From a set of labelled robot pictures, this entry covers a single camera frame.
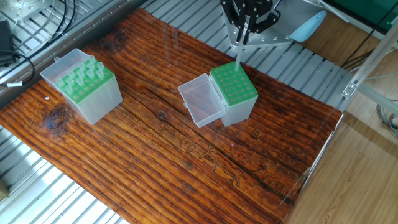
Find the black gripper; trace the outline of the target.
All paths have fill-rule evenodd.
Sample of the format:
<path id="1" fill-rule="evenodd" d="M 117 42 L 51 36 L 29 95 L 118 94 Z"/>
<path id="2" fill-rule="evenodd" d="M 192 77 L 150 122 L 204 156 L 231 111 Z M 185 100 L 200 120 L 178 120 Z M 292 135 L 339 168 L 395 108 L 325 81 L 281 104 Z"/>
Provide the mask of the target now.
<path id="1" fill-rule="evenodd" d="M 275 9 L 273 0 L 221 0 L 221 7 L 229 23 L 238 28 L 236 40 L 242 43 L 247 42 L 246 33 L 244 32 L 246 15 L 249 16 L 248 34 L 260 34 L 276 24 L 281 15 L 281 13 Z M 258 17 L 267 13 L 268 16 L 266 19 L 257 22 Z"/>

